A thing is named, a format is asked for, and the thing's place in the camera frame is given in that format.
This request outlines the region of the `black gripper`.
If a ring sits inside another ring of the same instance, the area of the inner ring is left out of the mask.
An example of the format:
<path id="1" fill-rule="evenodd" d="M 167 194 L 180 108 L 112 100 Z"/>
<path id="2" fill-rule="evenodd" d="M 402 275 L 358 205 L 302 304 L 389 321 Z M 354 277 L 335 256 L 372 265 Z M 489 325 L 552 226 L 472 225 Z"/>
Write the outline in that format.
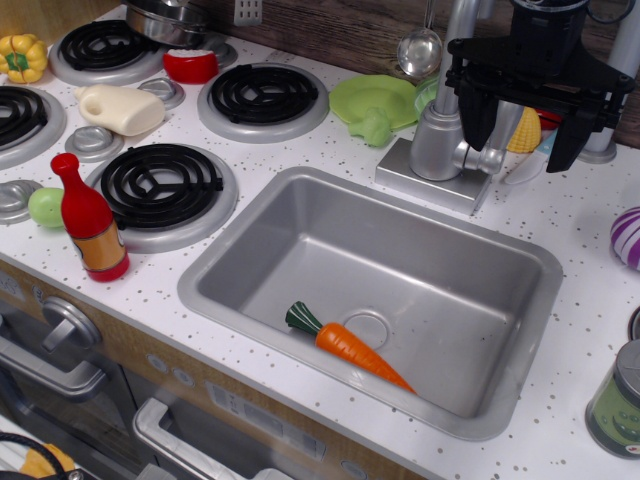
<path id="1" fill-rule="evenodd" d="M 586 1 L 515 1 L 502 37 L 449 41 L 446 84 L 458 97 L 466 143 L 481 151 L 495 128 L 501 101 L 559 114 L 562 122 L 547 173 L 567 171 L 591 134 L 601 130 L 602 90 L 583 46 Z"/>

